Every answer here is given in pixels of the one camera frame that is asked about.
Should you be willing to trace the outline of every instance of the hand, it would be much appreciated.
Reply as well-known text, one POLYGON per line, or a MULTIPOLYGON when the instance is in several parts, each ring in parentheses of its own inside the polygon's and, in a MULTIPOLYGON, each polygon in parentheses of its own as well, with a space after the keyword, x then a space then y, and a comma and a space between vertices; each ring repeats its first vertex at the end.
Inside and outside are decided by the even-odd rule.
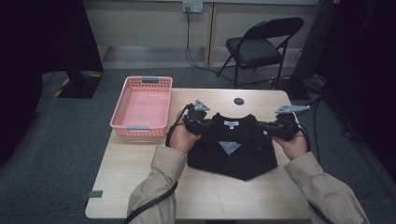
MULTIPOLYGON (((181 111, 177 113, 177 118, 180 116, 181 111)), ((174 129, 171 140, 169 141, 169 147, 188 153, 194 143, 201 138, 201 135, 195 135, 190 133, 184 125, 183 119, 178 121, 178 125, 174 129)))
POLYGON ((305 137, 301 132, 298 132, 296 135, 294 135, 293 139, 291 139, 289 142, 275 136, 272 137, 283 147, 283 151, 291 161, 308 151, 305 137))

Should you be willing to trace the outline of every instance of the table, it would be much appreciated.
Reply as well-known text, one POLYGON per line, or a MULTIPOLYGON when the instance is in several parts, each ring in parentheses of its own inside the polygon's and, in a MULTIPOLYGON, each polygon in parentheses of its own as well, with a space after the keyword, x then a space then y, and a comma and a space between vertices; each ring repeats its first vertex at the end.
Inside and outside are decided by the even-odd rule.
MULTIPOLYGON (((275 120, 275 110, 290 104, 283 91, 173 88, 168 126, 179 110, 196 99, 210 107, 207 118, 220 112, 228 118, 252 114, 260 121, 275 120), (236 105, 237 97, 245 103, 236 105)), ((89 199, 87 217, 126 218, 129 196, 148 176, 157 144, 164 144, 164 139, 132 141, 113 130, 92 189, 102 190, 103 195, 89 199)), ((283 169, 289 159, 277 143, 275 149, 278 167, 248 182, 186 166, 176 190, 177 219, 309 218, 306 199, 283 169)))

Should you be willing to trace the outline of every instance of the cable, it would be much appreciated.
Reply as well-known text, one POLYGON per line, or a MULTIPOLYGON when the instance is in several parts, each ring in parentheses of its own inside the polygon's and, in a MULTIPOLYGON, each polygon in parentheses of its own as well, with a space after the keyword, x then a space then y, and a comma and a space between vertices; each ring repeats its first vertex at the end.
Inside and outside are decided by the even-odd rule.
MULTIPOLYGON (((199 66, 198 64, 196 64, 194 62, 194 60, 191 57, 191 50, 190 50, 190 8, 189 7, 185 7, 185 9, 186 9, 186 17, 187 17, 187 46, 186 46, 186 59, 187 59, 187 62, 192 67, 203 69, 203 70, 206 70, 206 71, 213 72, 213 73, 217 74, 218 71, 215 71, 215 70, 212 70, 212 69, 209 69, 209 68, 203 68, 203 67, 199 66)), ((226 76, 224 76, 222 74, 220 74, 220 75, 222 77, 224 77, 224 79, 226 79, 227 81, 233 83, 233 80, 230 77, 226 77, 226 76)))
POLYGON ((303 134, 305 141, 306 141, 306 150, 309 152, 309 151, 311 151, 311 140, 309 140, 308 130, 301 123, 299 123, 298 125, 300 126, 298 129, 303 134))
POLYGON ((294 55, 295 60, 298 61, 300 59, 300 57, 298 57, 298 55, 301 54, 302 51, 303 51, 302 49, 298 49, 298 52, 294 55))
POLYGON ((324 107, 323 105, 321 105, 321 104, 319 103, 320 100, 321 100, 324 96, 325 96, 325 95, 322 94, 322 95, 320 95, 317 99, 311 101, 310 103, 308 103, 308 104, 306 104, 306 105, 311 105, 311 104, 315 103, 315 105, 312 105, 312 106, 321 106, 321 108, 322 108, 323 110, 325 110, 326 112, 328 112, 328 113, 330 113, 330 114, 333 114, 333 115, 337 116, 338 118, 340 118, 340 119, 346 124, 347 128, 350 130, 350 132, 351 132, 351 134, 352 134, 351 136, 348 136, 348 135, 347 135, 347 132, 343 132, 343 136, 344 136, 344 137, 347 137, 347 138, 358 137, 358 138, 360 138, 360 137, 361 137, 361 134, 359 134, 358 132, 356 132, 356 131, 353 129, 353 127, 349 124, 349 122, 347 121, 346 118, 344 118, 343 116, 341 116, 341 115, 339 115, 339 114, 337 114, 337 113, 332 112, 331 110, 327 109, 326 107, 324 107))
POLYGON ((166 139, 165 139, 165 145, 166 145, 167 147, 169 147, 169 144, 170 144, 170 141, 171 141, 172 133, 173 133, 174 129, 176 128, 176 126, 178 125, 178 121, 183 117, 183 114, 184 114, 184 112, 186 111, 186 109, 187 109, 188 107, 189 107, 188 105, 184 106, 184 108, 183 108, 183 109, 181 110, 181 112, 180 112, 180 115, 179 115, 178 118, 176 119, 174 125, 172 125, 172 126, 169 128, 169 132, 168 132, 168 134, 166 135, 166 139))
POLYGON ((309 202, 309 206, 311 206, 312 210, 320 217, 325 223, 333 224, 331 220, 329 220, 316 206, 314 206, 311 202, 309 202))
POLYGON ((318 144, 318 133, 317 133, 317 118, 316 118, 317 110, 318 110, 318 106, 315 106, 314 116, 313 116, 313 118, 314 118, 314 137, 315 137, 315 147, 317 148, 318 163, 319 163, 319 165, 321 165, 320 151, 319 151, 319 144, 318 144))
POLYGON ((123 222, 122 224, 128 224, 130 223, 135 217, 137 217, 140 213, 146 211, 149 209, 152 205, 159 203, 160 201, 166 199, 167 197, 171 196, 177 188, 177 182, 174 184, 172 188, 170 188, 168 191, 166 191, 163 195, 159 196, 158 198, 143 204, 142 206, 138 207, 136 210, 134 210, 123 222))

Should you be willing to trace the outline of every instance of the beige sleeve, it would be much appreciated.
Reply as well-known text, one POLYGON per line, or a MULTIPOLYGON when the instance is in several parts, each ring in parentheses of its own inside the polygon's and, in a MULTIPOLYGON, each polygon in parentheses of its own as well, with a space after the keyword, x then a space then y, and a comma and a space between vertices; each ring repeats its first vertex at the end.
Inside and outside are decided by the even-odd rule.
MULTIPOLYGON (((170 147, 157 146, 148 178, 132 192, 128 204, 128 215, 141 205, 163 195, 180 178, 186 165, 186 154, 170 147)), ((132 224, 175 223, 176 197, 173 193, 141 213, 132 224)))
MULTIPOLYGON (((333 223, 369 223, 353 190, 323 173, 312 152, 292 160, 285 170, 305 198, 333 223)), ((310 212, 313 223, 323 223, 312 210, 310 212)))

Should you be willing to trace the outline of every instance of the wall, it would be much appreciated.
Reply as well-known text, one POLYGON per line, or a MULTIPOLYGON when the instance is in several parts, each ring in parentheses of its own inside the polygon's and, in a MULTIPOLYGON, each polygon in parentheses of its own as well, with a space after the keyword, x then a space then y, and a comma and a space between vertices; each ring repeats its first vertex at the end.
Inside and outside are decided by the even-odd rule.
MULTIPOLYGON (((203 13, 191 13, 190 46, 203 48, 206 62, 217 60, 228 37, 243 35, 260 21, 299 16, 305 25, 290 41, 290 48, 300 49, 315 13, 316 6, 312 4, 315 1, 280 2, 285 1, 296 4, 246 4, 257 2, 253 0, 244 4, 204 1, 203 13)), ((99 46, 186 46, 188 24, 186 14, 181 12, 180 1, 86 0, 84 5, 99 46)))

